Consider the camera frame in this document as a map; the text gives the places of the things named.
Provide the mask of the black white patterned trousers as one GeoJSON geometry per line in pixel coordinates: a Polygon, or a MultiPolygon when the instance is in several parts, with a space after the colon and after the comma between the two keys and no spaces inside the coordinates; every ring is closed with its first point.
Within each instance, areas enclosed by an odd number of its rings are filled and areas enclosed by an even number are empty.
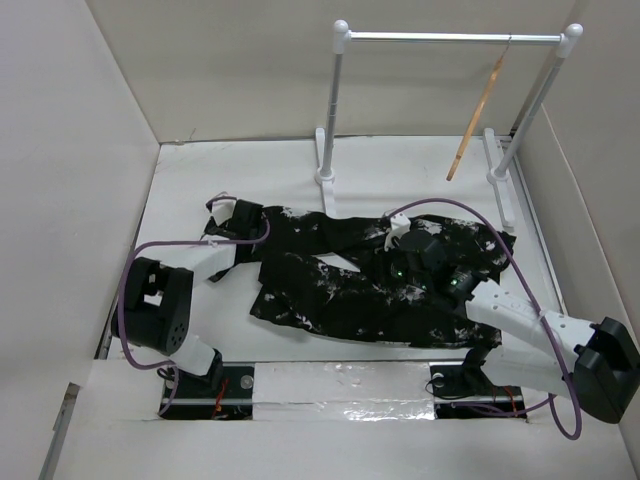
{"type": "MultiPolygon", "coordinates": [[[[334,219],[321,212],[296,213],[269,206],[266,241],[241,263],[260,265],[252,316],[309,333],[427,349],[494,347],[498,329],[448,313],[432,293],[389,274],[386,218],[334,219]]],[[[515,236],[473,221],[438,215],[410,220],[427,231],[454,263],[499,280],[508,267],[515,236]]]]}

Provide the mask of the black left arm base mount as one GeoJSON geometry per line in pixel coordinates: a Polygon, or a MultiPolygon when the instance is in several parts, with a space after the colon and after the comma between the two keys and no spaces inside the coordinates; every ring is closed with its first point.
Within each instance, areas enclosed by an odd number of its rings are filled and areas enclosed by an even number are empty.
{"type": "Polygon", "coordinates": [[[164,380],[160,415],[165,420],[251,420],[253,417],[253,364],[227,364],[221,380],[211,387],[204,380],[180,372],[172,402],[173,372],[161,370],[164,380]]]}

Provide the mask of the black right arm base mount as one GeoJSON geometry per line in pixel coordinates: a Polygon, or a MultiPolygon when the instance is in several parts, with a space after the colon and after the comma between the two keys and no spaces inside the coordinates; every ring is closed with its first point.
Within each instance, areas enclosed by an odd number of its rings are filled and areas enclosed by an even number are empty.
{"type": "Polygon", "coordinates": [[[438,420],[509,418],[525,409],[520,387],[497,387],[485,380],[465,374],[461,364],[430,366],[425,390],[434,399],[438,420]]]}

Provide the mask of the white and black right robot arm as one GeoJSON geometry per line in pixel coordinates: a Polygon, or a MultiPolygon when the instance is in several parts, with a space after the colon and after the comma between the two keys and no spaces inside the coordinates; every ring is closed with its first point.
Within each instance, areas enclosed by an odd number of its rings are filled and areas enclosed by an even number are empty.
{"type": "Polygon", "coordinates": [[[468,390],[526,387],[575,398],[583,412],[605,423],[621,421],[639,388],[639,351],[623,323],[537,311],[531,301],[454,263],[427,231],[394,230],[384,249],[392,278],[434,294],[448,313],[501,331],[501,345],[467,354],[462,381],[468,390]]]}

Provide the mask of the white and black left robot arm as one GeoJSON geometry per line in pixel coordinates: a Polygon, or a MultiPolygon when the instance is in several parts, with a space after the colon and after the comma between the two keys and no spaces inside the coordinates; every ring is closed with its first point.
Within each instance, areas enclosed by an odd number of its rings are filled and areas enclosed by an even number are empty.
{"type": "Polygon", "coordinates": [[[222,195],[209,201],[210,218],[197,240],[151,241],[137,247],[120,281],[111,333],[137,368],[130,345],[165,357],[172,382],[188,379],[201,396],[222,387],[222,355],[190,332],[195,287],[248,258],[270,234],[261,204],[222,195]]]}

